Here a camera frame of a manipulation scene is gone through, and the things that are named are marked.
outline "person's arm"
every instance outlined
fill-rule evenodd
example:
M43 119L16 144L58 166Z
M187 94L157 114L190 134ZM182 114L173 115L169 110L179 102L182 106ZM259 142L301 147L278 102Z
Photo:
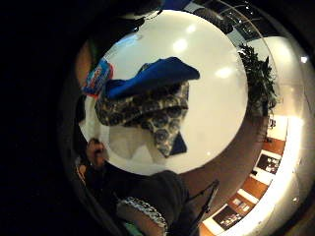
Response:
M77 173L87 188L97 195L101 188L106 161L104 144L97 139L91 139L87 145L86 156L89 163L79 165Z
M163 230L147 215L134 207L122 205L117 209L117 216L137 226L146 236L162 236Z
M137 20L114 18L110 21L103 18L93 26L92 34L80 49L75 63L76 77L80 87L84 85L89 72L97 65L105 52L144 22L143 18Z

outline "green plant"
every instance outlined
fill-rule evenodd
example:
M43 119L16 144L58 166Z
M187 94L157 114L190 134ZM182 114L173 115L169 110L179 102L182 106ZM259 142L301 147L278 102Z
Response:
M258 59L253 47L240 44L238 51L247 76L248 83L248 108L258 110L260 108L273 111L276 106L276 94L274 91L275 79L271 76L272 68L269 66L269 57L265 61Z

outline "light fixture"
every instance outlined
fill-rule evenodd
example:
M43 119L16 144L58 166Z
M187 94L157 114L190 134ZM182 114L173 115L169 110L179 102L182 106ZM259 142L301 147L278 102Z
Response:
M307 60L308 60L308 57L307 57L307 56L302 56L302 57L301 57L301 62L302 62L302 63L306 63Z
M232 74L232 69L229 67L223 67L215 72L216 76L219 78L226 79Z
M186 32L187 32L187 33L191 33L191 32L194 32L195 30L196 30L196 26L191 25L191 26L189 26L189 27L186 29Z
M182 52L187 48L187 40L180 38L173 43L173 50L175 52Z

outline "blue cloth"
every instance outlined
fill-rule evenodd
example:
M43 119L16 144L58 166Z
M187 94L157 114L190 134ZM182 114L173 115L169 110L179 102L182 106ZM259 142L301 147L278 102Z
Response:
M199 78L200 74L195 68L176 57L169 57L158 59L130 80L107 81L104 95L108 99L119 99Z
M192 0L165 0L164 10L182 11Z

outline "round white table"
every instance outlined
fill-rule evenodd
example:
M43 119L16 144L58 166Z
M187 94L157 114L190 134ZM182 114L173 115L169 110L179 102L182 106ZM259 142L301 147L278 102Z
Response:
M189 82L189 109L180 129L187 152L165 158L148 130L101 125L95 100L86 99L86 119L80 124L83 135L87 141L100 139L108 162L120 169L142 175L195 169L218 156L242 123L247 105L244 67L237 49L211 23L192 14L163 11L105 54L114 67L113 79L123 80L134 77L144 63L170 56L201 75Z

